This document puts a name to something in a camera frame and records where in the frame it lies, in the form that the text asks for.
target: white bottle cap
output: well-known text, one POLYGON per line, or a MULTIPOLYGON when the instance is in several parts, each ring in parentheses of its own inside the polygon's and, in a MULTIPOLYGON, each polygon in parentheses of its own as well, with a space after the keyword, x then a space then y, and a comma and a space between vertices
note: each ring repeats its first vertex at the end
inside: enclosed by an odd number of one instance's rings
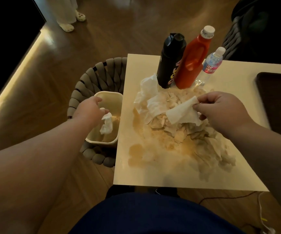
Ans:
POLYGON ((214 55, 217 57, 221 57, 222 55, 224 55, 226 49, 224 47, 219 47, 218 49, 216 49, 214 55))
POLYGON ((207 25, 201 31, 201 36, 205 39, 211 39, 214 36, 215 29, 214 27, 207 25))

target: orange bottle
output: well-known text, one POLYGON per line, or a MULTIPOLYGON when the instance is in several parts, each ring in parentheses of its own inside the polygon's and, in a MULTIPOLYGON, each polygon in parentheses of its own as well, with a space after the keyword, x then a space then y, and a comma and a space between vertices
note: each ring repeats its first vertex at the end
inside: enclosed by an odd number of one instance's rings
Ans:
POLYGON ((214 32, 214 27, 205 26, 200 35, 187 44, 174 80, 179 89, 189 88, 201 72, 214 32))

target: white table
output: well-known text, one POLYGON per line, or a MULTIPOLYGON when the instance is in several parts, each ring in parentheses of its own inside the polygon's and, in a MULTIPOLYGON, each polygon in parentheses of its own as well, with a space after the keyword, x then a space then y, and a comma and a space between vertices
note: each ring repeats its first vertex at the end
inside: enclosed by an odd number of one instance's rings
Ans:
MULTIPOLYGON (((227 144, 230 153, 236 156, 236 166, 231 172, 217 169, 208 181, 201 180, 198 171, 188 165, 187 161, 183 162, 180 155, 159 154, 162 159, 155 166, 148 164, 131 167, 128 164, 130 147, 141 143, 141 138, 132 126, 133 102, 139 91, 140 81, 157 72, 159 59, 160 56, 128 55, 113 184, 267 191, 266 186, 230 141, 227 144)), ((236 95, 244 103, 253 120, 269 128, 255 85, 255 77, 260 72, 281 73, 281 65, 223 61, 204 88, 236 95)))

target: woven chair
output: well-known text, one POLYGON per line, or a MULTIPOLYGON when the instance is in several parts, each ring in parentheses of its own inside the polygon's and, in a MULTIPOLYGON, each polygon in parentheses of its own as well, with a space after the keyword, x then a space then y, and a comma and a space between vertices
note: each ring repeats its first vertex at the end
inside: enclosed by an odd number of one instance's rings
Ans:
MULTIPOLYGON (((71 94, 67 110, 68 120, 72 119, 80 102, 94 96, 99 91, 123 94, 126 63, 126 57, 116 57, 107 59, 106 62, 99 62, 93 68, 89 68, 80 77, 80 81, 77 82, 75 90, 71 94)), ((96 164, 104 164, 110 168, 115 165, 116 148, 95 146, 84 141, 80 152, 96 164)))

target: hand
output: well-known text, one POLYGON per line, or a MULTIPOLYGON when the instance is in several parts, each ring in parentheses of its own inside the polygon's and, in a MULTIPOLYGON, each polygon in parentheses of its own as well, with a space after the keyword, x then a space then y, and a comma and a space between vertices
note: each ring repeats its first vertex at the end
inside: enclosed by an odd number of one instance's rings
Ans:
POLYGON ((85 99, 79 104, 72 118, 83 118, 90 122, 92 128, 97 126, 102 117, 109 112, 107 109, 99 109, 98 103, 102 101, 102 98, 92 96, 85 99))
POLYGON ((198 97, 200 104, 193 105, 200 112, 201 120, 207 118, 210 125, 228 138, 237 128, 255 124, 243 103, 233 94, 210 92, 198 97))

